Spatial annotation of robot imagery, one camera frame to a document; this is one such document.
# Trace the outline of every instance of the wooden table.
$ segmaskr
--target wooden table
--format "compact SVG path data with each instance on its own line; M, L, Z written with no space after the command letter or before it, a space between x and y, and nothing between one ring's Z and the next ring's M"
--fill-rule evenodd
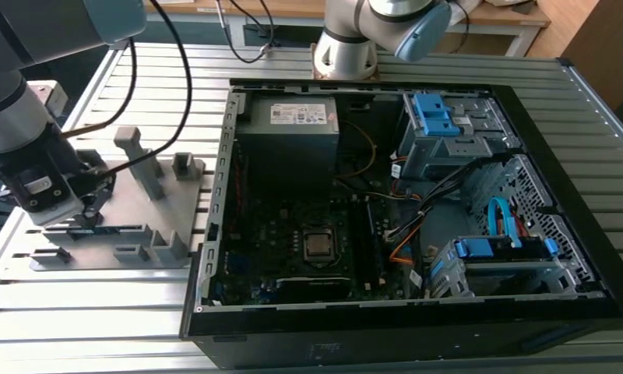
M529 57L569 58L611 109L623 104L623 0L538 0L553 19Z
M242 8L266 23L266 13L258 0L237 0ZM325 0L266 0L277 25L324 26ZM217 8L214 0L196 0L190 4L170 4L164 8L172 13L177 22L213 22L217 23ZM248 18L233 7L228 0L222 1L226 23L230 28L233 44L244 46L244 26ZM523 57L531 47L533 41L542 28L550 25L550 19L535 7L531 14L523 15L510 10L510 7L495 7L487 2L482 3L470 13L471 34L510 35L513 42L506 56ZM465 21L447 29L449 33L465 32Z

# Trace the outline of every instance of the table leg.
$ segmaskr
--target table leg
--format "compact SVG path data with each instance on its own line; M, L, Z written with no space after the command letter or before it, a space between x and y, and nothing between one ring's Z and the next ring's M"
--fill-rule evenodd
M515 36L513 43L510 44L506 56L525 57L539 32L541 28L538 26L525 26L522 28L522 32Z
M226 16L226 23L229 24L230 40L236 48L242 48L245 44L245 17Z

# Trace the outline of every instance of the metal workbench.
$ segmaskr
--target metal workbench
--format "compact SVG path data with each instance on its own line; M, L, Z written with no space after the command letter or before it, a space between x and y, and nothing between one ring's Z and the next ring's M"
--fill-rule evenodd
M140 44L138 53L138 89L117 125L137 125L144 146L152 148L169 139L180 121L185 80L174 45ZM272 52L266 61L244 65L225 47L189 45L188 53L196 101L188 127L168 154L189 151L205 160L208 192L229 78L310 79L312 56L308 50L286 49ZM66 129L106 119L118 108L130 82L126 54L109 51ZM256 55L257 50L245 48L244 54ZM382 80L514 87L623 258L623 125L574 69L555 60L459 55L434 55L416 65L381 55L380 63ZM88 134L74 146L97 148L105 157L120 159L114 133L116 127ZM202 240L208 205L209 196L201 194L194 242ZM27 221L15 211L0 234L0 373L216 370L194 344L177 339L188 270L35 272L28 258L32 245L23 240ZM623 372L623 330L595 333L525 358L358 369L384 372L469 365L486 373L494 372L486 365L519 365L517 372L537 372L543 364L547 372Z

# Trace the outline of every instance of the motherboard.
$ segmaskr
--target motherboard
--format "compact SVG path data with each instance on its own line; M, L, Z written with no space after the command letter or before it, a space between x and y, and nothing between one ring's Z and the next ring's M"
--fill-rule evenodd
M254 199L229 235L214 293L226 305L400 298L388 229L384 199Z

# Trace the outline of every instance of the power supply label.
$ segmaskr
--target power supply label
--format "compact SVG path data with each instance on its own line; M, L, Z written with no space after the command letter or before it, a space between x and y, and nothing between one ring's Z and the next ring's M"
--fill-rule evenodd
M324 104L274 104L270 107L273 125L326 125Z

